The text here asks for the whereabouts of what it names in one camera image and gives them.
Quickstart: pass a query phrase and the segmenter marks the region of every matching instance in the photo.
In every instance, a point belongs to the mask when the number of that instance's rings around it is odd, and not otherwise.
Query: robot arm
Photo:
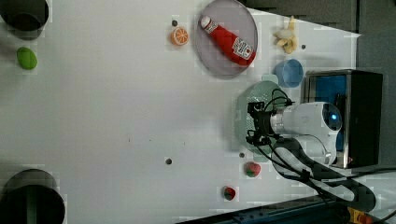
[[[273,161],[283,165],[274,163],[280,175],[375,217],[384,217],[389,209],[394,210],[395,193],[391,189],[396,182],[395,173],[354,178],[331,167],[336,158],[336,136],[342,127],[341,115],[334,105],[290,105],[277,110],[267,122],[270,133],[284,136],[276,141],[271,155]]]

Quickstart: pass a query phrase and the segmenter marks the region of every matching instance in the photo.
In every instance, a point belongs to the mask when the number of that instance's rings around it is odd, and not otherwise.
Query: blue cup
[[[274,73],[279,79],[279,86],[289,88],[298,87],[304,76],[303,67],[295,59],[279,63]]]

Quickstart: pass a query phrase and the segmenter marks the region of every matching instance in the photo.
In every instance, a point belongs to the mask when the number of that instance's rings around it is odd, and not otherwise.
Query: green fruit
[[[18,63],[26,70],[34,69],[37,66],[37,57],[28,48],[22,47],[17,51]]]

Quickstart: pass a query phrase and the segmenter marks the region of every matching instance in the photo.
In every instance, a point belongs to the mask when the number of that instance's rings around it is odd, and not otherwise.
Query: table surface
[[[51,172],[65,223],[87,224],[175,223],[315,194],[268,162],[256,178],[243,174],[253,155],[234,141],[232,103],[288,58],[305,71],[354,68],[358,35],[298,21],[306,49],[288,56],[273,33],[289,19],[250,9],[257,58],[238,77],[217,77],[194,46],[209,2],[53,1],[34,41],[2,23],[0,186],[26,168]],[[169,42],[172,19],[187,27],[186,46]],[[23,46],[36,53],[35,70],[17,65]],[[288,93],[298,100],[298,88]],[[237,189],[232,202],[224,186]]]

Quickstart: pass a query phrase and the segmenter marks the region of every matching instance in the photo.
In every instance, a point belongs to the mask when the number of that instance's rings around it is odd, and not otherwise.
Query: black box
[[[303,102],[328,102],[337,105],[343,115],[333,166],[356,168],[378,164],[382,79],[381,74],[357,70],[306,74]]]

